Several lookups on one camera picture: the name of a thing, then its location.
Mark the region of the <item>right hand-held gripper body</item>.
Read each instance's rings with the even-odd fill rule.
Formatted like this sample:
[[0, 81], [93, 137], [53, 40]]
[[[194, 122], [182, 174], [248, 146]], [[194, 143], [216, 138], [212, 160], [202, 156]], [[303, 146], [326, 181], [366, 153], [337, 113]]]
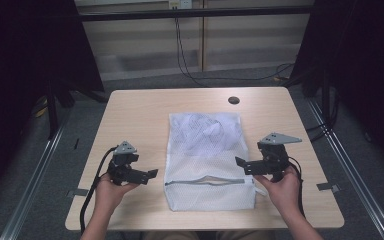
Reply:
[[301, 174], [301, 166], [290, 157], [286, 151], [286, 144], [299, 143], [300, 138], [270, 133], [257, 142], [257, 148], [262, 154], [261, 160], [246, 161], [245, 167], [253, 169], [253, 175], [271, 175], [273, 182], [279, 182], [283, 178], [283, 172], [291, 166], [298, 174]]

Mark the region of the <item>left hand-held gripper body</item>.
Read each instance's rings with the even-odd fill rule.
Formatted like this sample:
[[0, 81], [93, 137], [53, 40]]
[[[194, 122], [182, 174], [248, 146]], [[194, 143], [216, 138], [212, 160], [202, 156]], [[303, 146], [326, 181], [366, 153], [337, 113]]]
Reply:
[[127, 141], [123, 141], [112, 150], [112, 158], [107, 173], [112, 182], [121, 185], [123, 182], [140, 185], [141, 179], [149, 179], [148, 173], [135, 170], [131, 164], [137, 162], [139, 155], [136, 148]]

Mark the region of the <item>white mesh laundry bag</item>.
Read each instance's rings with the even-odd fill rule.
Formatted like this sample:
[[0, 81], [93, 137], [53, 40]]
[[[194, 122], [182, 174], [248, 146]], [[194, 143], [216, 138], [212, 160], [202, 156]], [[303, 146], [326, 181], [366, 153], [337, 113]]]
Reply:
[[173, 211], [233, 211], [252, 209], [256, 196], [267, 191], [245, 175], [235, 158], [246, 151], [225, 151], [215, 156], [170, 154], [167, 145], [164, 191]]

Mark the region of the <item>person's left hand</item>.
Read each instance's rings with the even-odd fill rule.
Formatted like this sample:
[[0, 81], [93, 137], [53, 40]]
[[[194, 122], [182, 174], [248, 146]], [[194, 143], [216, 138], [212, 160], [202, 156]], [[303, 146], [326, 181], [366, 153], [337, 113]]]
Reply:
[[96, 188], [94, 211], [99, 215], [111, 216], [121, 203], [124, 195], [136, 187], [138, 187], [138, 184], [134, 183], [116, 185], [108, 174], [102, 175]]

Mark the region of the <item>person's right hand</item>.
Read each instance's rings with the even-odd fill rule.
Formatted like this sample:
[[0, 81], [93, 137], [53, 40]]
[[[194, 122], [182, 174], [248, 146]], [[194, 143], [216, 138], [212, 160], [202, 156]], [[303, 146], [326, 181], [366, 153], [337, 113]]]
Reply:
[[294, 168], [288, 167], [283, 172], [283, 178], [279, 182], [272, 182], [263, 175], [255, 175], [254, 178], [268, 191], [269, 197], [279, 213], [287, 209], [299, 210], [298, 200], [301, 182]]

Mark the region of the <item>white garment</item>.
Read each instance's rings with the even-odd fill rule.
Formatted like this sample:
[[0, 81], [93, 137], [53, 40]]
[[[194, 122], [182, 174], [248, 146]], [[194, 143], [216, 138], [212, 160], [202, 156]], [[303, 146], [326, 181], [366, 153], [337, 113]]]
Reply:
[[169, 120], [170, 154], [209, 157], [247, 150], [237, 113], [173, 113]]

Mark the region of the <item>grey tape strip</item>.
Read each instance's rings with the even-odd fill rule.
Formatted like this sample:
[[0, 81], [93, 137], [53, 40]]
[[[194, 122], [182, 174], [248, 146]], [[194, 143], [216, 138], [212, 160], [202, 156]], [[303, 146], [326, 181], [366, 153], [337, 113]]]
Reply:
[[68, 198], [74, 198], [75, 196], [87, 196], [89, 190], [87, 189], [73, 189], [69, 190], [66, 194], [66, 197]]
[[326, 191], [326, 190], [331, 190], [333, 193], [336, 193], [340, 191], [340, 187], [336, 184], [331, 184], [331, 183], [318, 183], [317, 188], [319, 191]]

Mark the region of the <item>black metal stand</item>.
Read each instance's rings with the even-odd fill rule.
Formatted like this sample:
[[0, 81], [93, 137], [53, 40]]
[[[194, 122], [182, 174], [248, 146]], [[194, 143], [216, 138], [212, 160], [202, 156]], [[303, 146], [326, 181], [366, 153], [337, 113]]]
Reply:
[[93, 90], [87, 90], [79, 84], [68, 80], [48, 80], [46, 90], [47, 109], [49, 116], [49, 139], [52, 139], [59, 130], [59, 121], [57, 115], [56, 101], [59, 101], [63, 108], [71, 108], [75, 100], [71, 91], [76, 91], [82, 95], [97, 101], [98, 103], [107, 103], [108, 98], [95, 93]]

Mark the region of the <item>black curtain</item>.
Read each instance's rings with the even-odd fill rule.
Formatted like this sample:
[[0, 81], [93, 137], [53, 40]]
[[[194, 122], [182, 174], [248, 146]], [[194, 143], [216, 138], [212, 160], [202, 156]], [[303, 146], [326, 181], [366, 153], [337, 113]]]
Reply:
[[0, 0], [0, 178], [39, 98], [103, 89], [78, 15], [75, 0]]
[[327, 79], [384, 151], [384, 0], [314, 0], [292, 77]]

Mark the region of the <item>black horizontal bar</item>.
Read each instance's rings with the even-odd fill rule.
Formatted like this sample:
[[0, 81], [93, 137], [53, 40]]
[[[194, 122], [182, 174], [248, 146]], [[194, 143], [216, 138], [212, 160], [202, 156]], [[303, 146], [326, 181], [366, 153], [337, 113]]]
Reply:
[[179, 19], [195, 17], [230, 17], [230, 16], [259, 16], [259, 15], [292, 15], [309, 14], [313, 6], [282, 6], [282, 7], [254, 7], [254, 8], [211, 8], [211, 9], [180, 9], [154, 10], [134, 12], [110, 12], [80, 14], [78, 19], [89, 21], [124, 21], [150, 19]]

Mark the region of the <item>metal floor rail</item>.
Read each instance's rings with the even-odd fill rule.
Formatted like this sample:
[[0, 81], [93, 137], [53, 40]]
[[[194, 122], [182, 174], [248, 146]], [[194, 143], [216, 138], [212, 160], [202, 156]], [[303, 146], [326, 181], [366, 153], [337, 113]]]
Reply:
[[0, 240], [17, 240], [23, 224], [27, 218], [30, 208], [33, 204], [34, 198], [40, 188], [41, 182], [44, 178], [46, 170], [52, 160], [52, 157], [57, 149], [63, 132], [66, 128], [67, 122], [70, 118], [71, 111], [67, 110], [62, 113], [61, 124], [57, 128], [56, 133], [47, 142], [41, 154], [41, 157], [36, 165], [36, 168], [29, 179], [28, 185], [24, 190], [21, 199], [19, 200], [15, 210], [9, 218], [1, 236]]
[[350, 180], [356, 194], [358, 195], [361, 203], [363, 204], [366, 212], [368, 213], [371, 221], [375, 225], [376, 229], [380, 233], [384, 240], [384, 211], [378, 204], [370, 192], [368, 186], [362, 179], [358, 170], [352, 162], [352, 159], [348, 155], [347, 151], [343, 147], [339, 138], [333, 130], [330, 130], [326, 126], [326, 121], [322, 118], [321, 107], [316, 103], [315, 100], [308, 100], [308, 105], [313, 112], [313, 115], [317, 122], [321, 125], [321, 129], [324, 137], [327, 139], [331, 149], [336, 155], [339, 163], [341, 164], [344, 172]]

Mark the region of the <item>white wall outlet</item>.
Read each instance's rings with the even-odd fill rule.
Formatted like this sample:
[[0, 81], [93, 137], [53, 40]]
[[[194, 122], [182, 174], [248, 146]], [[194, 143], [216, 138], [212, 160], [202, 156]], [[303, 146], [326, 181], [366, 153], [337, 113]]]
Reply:
[[170, 9], [191, 9], [192, 0], [168, 0]]

